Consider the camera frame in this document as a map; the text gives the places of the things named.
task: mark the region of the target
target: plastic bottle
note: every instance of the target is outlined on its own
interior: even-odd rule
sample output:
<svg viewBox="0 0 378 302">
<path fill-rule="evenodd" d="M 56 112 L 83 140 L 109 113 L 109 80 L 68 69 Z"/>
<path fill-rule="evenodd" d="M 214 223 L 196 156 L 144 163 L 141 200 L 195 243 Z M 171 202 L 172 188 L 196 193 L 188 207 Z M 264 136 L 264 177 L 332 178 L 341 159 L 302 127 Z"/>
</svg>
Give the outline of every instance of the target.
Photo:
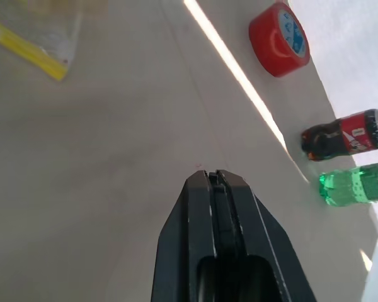
<svg viewBox="0 0 378 302">
<path fill-rule="evenodd" d="M 378 164 L 324 173 L 319 182 L 319 192 L 331 206 L 378 201 Z"/>
<path fill-rule="evenodd" d="M 340 118 L 304 131 L 301 147 L 315 161 L 378 149 L 378 109 Z"/>
</svg>

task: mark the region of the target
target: green plastic bottle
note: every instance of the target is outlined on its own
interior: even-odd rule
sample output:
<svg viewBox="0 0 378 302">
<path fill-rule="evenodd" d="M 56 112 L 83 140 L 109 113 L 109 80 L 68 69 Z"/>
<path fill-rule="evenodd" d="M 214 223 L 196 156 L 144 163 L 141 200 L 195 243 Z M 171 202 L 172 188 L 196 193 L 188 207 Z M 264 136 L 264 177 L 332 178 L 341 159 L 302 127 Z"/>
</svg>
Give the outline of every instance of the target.
<svg viewBox="0 0 378 302">
<path fill-rule="evenodd" d="M 331 206 L 378 201 L 378 164 L 324 173 L 319 182 L 319 192 Z"/>
</svg>

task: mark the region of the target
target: red tape roll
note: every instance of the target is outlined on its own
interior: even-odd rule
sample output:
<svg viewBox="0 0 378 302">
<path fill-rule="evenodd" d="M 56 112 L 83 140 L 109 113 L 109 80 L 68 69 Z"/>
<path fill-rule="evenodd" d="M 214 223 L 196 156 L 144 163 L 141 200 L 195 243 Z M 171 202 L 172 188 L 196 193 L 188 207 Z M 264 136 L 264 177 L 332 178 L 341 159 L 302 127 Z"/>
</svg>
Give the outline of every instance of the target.
<svg viewBox="0 0 378 302">
<path fill-rule="evenodd" d="M 262 66 L 282 77 L 309 62 L 307 37 L 284 3 L 275 3 L 249 25 L 249 39 Z"/>
</svg>

